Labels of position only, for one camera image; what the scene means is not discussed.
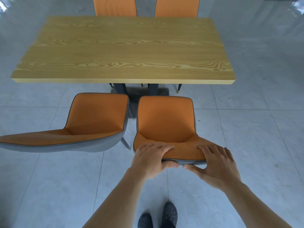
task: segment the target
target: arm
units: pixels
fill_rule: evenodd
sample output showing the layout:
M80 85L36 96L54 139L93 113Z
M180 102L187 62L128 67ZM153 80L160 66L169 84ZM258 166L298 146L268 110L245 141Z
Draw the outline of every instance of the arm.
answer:
M276 227L291 228L282 218L265 205L245 184L232 154L220 146L200 146L207 160L207 167L200 169L194 165L183 167L197 174L214 188L220 189L228 197L247 228Z
M178 168L174 161L162 162L173 146L161 143L142 145L135 153L131 167L83 228L131 228L143 184L164 169Z

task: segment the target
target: wood grain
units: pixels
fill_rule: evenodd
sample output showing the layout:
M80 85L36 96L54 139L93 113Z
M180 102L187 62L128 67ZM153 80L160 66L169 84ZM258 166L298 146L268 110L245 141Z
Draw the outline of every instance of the wood grain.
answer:
M212 19L50 17L16 82L232 84Z

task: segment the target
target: forearm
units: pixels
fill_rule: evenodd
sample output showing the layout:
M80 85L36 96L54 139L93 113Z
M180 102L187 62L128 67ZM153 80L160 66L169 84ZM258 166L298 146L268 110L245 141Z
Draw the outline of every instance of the forearm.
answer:
M291 227L264 204L245 184L241 182L231 183L224 192L247 228Z
M83 228L133 227L135 210L144 182L140 173L129 168Z

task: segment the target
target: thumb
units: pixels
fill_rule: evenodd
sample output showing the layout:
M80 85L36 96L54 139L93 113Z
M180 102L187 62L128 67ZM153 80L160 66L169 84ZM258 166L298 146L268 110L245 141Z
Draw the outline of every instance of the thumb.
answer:
M167 168L178 168L179 167L178 163L175 162L175 161L164 161L161 164L162 164L162 166L161 166L162 171L167 169Z
M185 165L183 165L183 168L195 173L200 178L202 178L203 175L205 174L205 169L201 169L201 168L199 168L195 165L192 165L192 164L185 164Z

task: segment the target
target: chair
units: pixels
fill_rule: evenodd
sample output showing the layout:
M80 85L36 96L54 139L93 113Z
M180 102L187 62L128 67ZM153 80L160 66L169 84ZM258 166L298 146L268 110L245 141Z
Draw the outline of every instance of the chair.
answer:
M154 17L196 18L199 0L157 0Z
M129 98L108 93L75 96L66 126L60 130L21 133L0 137L0 147L21 152L100 152L121 141L127 128Z
M196 134L193 103L176 96L141 97L137 111L137 134L133 149L151 141L174 145L163 160L183 164L204 164L206 158L198 145L214 144Z
M96 16L137 17L135 0L93 0Z

